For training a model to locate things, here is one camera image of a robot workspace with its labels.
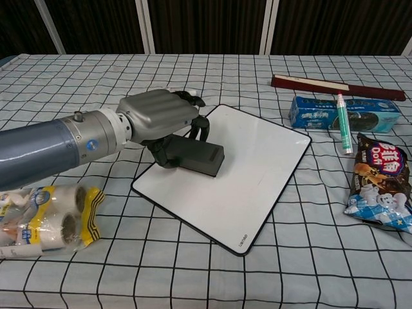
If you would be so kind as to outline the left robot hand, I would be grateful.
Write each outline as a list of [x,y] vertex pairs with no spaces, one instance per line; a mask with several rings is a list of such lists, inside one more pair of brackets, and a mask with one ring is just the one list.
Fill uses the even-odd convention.
[[199,114],[205,102],[188,91],[155,89],[120,100],[116,113],[131,127],[131,141],[148,148],[155,162],[166,169],[181,167],[187,154],[172,155],[172,142],[185,146],[200,135],[205,142],[210,122]]

